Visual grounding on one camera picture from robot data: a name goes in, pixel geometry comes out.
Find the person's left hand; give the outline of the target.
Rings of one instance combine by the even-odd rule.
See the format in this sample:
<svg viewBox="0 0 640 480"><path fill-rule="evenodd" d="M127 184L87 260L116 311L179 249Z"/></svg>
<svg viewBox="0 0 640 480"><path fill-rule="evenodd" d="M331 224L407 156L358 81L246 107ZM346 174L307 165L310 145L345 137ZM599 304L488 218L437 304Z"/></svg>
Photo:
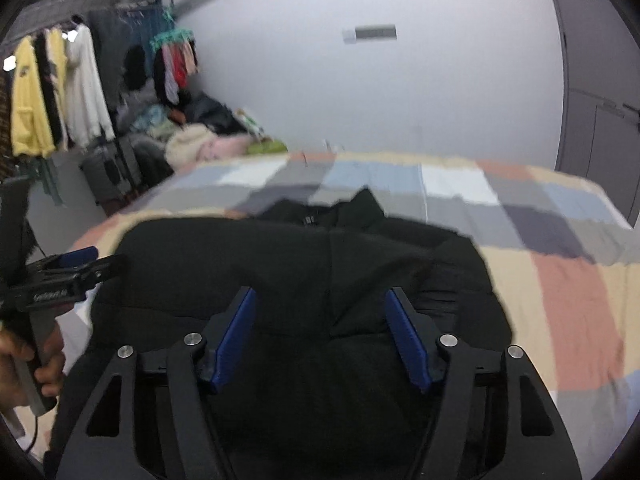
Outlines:
<svg viewBox="0 0 640 480"><path fill-rule="evenodd" d="M59 316L72 310L59 304L32 313L1 307L1 414L29 406L36 417L58 401L64 379L64 342Z"/></svg>

